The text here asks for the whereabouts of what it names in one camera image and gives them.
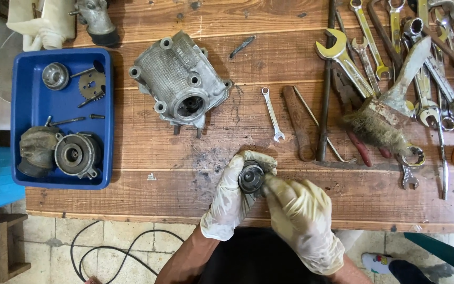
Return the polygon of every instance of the hand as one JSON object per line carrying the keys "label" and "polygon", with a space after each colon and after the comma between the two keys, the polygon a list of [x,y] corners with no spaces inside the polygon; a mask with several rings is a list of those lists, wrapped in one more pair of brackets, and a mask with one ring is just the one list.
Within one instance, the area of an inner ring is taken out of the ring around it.
{"label": "hand", "polygon": [[246,217],[255,197],[245,195],[238,185],[239,174],[245,161],[255,160],[264,172],[276,175],[277,161],[258,152],[243,151],[236,154],[224,169],[220,182],[216,186],[213,202],[208,212],[201,218],[201,232],[210,239],[227,241]]}
{"label": "hand", "polygon": [[265,178],[264,192],[273,230],[302,263],[315,274],[338,271],[345,249],[331,231],[330,197],[309,180],[299,183],[270,175]]}

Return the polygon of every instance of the sock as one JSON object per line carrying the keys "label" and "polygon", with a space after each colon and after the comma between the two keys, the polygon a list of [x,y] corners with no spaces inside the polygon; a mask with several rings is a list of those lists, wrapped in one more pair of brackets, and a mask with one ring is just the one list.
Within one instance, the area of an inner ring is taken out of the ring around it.
{"label": "sock", "polygon": [[369,271],[378,273],[378,274],[388,274],[391,273],[388,269],[388,265],[395,260],[392,257],[384,256],[381,254],[371,254],[363,253],[362,254],[362,264]]}

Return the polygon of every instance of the gear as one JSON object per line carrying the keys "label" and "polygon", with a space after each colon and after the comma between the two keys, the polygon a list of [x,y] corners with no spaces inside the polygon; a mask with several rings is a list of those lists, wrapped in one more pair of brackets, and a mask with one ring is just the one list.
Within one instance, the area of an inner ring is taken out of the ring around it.
{"label": "gear", "polygon": [[94,97],[100,91],[105,92],[105,87],[106,75],[104,75],[104,73],[100,73],[94,70],[79,77],[78,89],[85,99]]}

